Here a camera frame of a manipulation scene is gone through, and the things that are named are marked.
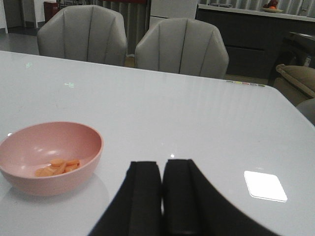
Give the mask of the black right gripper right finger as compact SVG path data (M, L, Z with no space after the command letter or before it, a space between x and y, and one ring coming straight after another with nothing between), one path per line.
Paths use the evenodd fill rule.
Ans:
M275 235L229 202L191 159L168 160L162 187L168 236Z

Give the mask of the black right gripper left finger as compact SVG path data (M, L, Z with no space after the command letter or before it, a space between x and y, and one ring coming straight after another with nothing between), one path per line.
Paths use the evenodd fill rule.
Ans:
M156 162L130 163L126 177L91 236L159 236L161 178Z

